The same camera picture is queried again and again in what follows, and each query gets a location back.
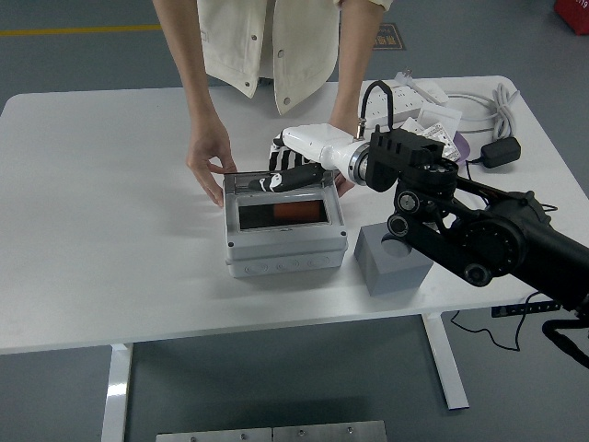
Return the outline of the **person's right hand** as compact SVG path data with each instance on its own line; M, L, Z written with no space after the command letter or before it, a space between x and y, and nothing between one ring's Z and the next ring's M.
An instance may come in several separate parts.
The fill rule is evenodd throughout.
M236 173L237 166L232 157L228 132L219 120L192 125L186 165L211 201L222 207L223 189L214 175Z

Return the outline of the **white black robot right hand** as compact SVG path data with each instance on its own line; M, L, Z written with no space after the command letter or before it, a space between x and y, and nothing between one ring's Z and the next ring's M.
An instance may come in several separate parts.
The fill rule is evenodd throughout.
M338 171L344 179L365 185L368 145L363 140L327 123L286 128L277 140L309 163L252 179L251 190L288 192L320 182L326 171Z

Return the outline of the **person's left hand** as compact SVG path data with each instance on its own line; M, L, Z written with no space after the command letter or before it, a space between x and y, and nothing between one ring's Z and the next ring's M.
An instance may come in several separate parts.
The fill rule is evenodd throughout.
M351 137L355 137L357 133L358 117L356 114L348 111L334 111L330 115L329 124L343 130ZM339 196L342 196L354 186L352 182L344 179L341 174L335 178L335 184Z

